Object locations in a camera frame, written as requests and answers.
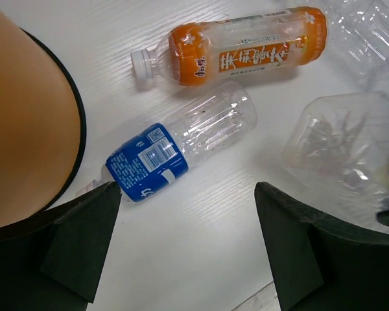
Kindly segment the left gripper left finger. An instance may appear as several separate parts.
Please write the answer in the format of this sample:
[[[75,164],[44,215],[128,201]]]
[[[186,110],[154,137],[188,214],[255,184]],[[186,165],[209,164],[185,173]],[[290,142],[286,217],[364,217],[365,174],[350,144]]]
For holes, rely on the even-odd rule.
[[[0,228],[0,310],[86,310],[93,303],[119,212],[108,182]]]

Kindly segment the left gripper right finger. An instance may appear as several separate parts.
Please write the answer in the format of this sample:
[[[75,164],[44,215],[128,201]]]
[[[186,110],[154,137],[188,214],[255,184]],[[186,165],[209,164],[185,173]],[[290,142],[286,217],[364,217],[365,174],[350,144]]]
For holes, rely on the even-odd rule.
[[[389,310],[389,235],[308,206],[267,182],[254,190],[282,310]]]

